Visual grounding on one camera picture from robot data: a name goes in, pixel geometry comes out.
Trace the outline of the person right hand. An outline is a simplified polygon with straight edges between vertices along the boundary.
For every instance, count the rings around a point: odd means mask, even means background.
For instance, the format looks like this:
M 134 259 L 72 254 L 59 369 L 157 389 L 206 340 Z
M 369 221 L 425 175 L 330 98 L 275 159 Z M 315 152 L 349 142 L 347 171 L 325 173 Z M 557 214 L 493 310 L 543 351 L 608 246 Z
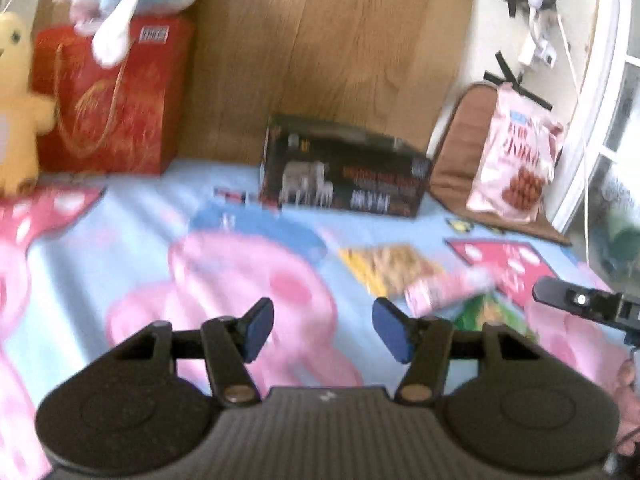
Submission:
M 614 400 L 620 411 L 616 451 L 626 456 L 634 454 L 639 442 L 639 390 L 636 388 L 636 379 L 634 361 L 624 361 L 617 373 Z

